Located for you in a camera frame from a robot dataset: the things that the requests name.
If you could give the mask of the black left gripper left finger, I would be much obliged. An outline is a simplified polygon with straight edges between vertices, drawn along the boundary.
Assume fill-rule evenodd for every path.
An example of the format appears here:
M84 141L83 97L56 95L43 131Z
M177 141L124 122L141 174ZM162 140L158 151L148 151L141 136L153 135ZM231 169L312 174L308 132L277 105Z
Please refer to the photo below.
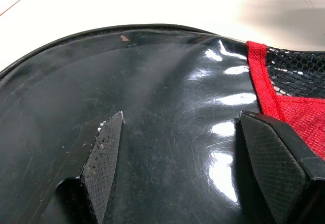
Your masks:
M56 224L102 224L114 179L123 112L88 123L64 160L56 187Z

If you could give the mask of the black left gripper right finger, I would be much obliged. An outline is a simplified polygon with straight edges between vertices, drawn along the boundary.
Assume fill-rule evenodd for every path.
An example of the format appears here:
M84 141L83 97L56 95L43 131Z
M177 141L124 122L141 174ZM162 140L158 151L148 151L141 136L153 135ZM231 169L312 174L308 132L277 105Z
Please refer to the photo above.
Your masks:
M325 161L283 121L242 111L239 122L276 224L325 224Z

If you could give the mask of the black red paddle case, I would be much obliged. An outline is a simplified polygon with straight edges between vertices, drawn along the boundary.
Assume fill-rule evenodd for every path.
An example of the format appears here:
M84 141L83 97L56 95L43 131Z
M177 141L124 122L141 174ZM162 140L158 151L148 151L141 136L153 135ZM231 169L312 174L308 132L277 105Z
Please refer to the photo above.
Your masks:
M76 44L84 47L106 46L110 50L155 44L212 45L224 56L246 51L247 71L256 97L257 110L241 110L237 127L241 133L238 143L250 168L255 193L252 195L261 224L276 224L254 177L239 122L242 111L273 117L287 123L305 144L325 161L325 52L289 51L255 42L242 42L210 32L175 25L126 25L93 29L67 36L40 47L18 59L0 72L0 81L31 57L45 50ZM56 187L60 169L50 182L40 185L45 190L42 203L31 198L23 214L24 224L56 224Z

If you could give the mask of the black rubber table tennis paddle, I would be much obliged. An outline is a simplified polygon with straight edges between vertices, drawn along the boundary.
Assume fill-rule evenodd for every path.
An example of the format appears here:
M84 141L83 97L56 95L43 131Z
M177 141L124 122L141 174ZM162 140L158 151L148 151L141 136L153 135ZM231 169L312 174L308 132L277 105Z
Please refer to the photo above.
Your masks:
M245 55L66 44L18 65L0 81L0 224L24 224L84 127L119 111L106 224L261 224L238 143L239 112L257 110Z

